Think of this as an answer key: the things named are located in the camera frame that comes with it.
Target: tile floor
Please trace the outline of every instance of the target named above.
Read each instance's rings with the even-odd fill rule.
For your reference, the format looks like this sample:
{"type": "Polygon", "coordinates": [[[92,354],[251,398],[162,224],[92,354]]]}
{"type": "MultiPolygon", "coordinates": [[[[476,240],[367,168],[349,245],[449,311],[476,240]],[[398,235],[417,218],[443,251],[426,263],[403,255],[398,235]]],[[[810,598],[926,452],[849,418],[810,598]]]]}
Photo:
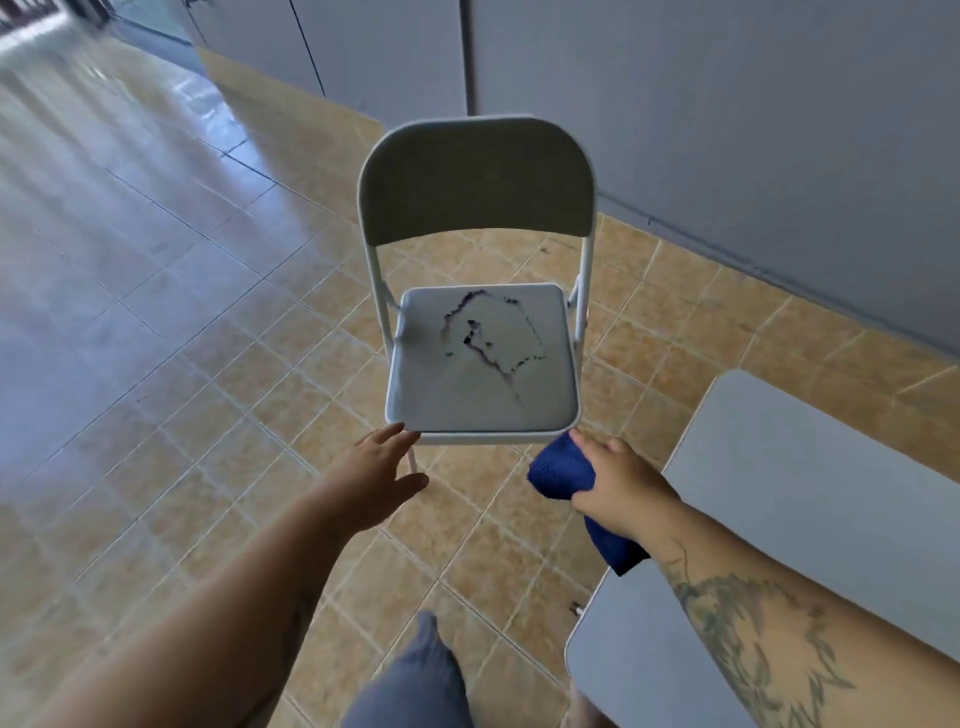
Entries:
{"type": "MultiPolygon", "coordinates": [[[[366,131],[227,103],[106,38],[0,84],[6,726],[378,424],[387,367],[353,208],[366,131]]],[[[576,245],[464,231],[384,259],[395,290],[569,285],[576,245]]],[[[712,379],[743,366],[960,477],[955,424],[929,414],[957,397],[949,362],[611,218],[596,257],[587,429],[662,465],[712,379]]],[[[276,726],[336,725],[421,605],[440,615],[480,725],[560,723],[568,607],[603,564],[582,520],[525,485],[532,454],[421,449],[431,485],[349,544],[276,726]]]]}

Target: chair backrest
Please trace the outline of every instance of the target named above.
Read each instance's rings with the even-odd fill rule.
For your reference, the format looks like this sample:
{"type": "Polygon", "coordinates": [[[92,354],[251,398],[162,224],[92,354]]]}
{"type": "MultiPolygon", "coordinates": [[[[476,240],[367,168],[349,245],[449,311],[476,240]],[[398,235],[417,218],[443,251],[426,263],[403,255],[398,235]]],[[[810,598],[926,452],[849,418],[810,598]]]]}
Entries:
{"type": "Polygon", "coordinates": [[[433,232],[518,228],[587,237],[595,185],[570,134],[530,116],[400,127],[373,148],[357,203],[376,247],[433,232]]]}

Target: wall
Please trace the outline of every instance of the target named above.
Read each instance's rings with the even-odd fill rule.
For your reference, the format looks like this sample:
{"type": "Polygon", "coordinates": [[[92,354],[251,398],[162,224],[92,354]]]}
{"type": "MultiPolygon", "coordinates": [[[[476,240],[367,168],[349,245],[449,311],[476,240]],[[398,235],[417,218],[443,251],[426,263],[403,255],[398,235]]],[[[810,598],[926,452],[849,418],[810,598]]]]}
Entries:
{"type": "Polygon", "coordinates": [[[473,2],[480,113],[588,148],[601,207],[960,354],[960,6],[473,2]]]}

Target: chair seat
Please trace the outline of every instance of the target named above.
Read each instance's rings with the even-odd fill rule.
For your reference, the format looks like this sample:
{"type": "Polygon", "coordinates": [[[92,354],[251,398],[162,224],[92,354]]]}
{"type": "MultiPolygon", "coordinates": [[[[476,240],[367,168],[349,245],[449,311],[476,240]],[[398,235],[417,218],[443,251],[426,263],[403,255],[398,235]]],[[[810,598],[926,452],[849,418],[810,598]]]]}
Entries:
{"type": "Polygon", "coordinates": [[[563,290],[529,283],[406,291],[386,417],[424,433],[528,442],[576,425],[580,389],[563,290]]]}

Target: blue cloth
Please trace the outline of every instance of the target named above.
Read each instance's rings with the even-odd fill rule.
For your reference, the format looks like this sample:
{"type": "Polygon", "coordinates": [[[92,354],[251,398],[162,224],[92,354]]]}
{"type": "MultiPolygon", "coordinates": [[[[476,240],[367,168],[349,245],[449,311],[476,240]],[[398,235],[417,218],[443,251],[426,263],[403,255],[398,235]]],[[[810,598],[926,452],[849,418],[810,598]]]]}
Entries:
{"type": "MultiPolygon", "coordinates": [[[[550,443],[530,464],[527,480],[538,493],[554,500],[570,500],[577,491],[588,491],[596,477],[593,466],[565,432],[550,443]]],[[[639,544],[611,533],[594,519],[586,518],[587,533],[603,560],[617,576],[623,576],[650,554],[639,544]]]]}

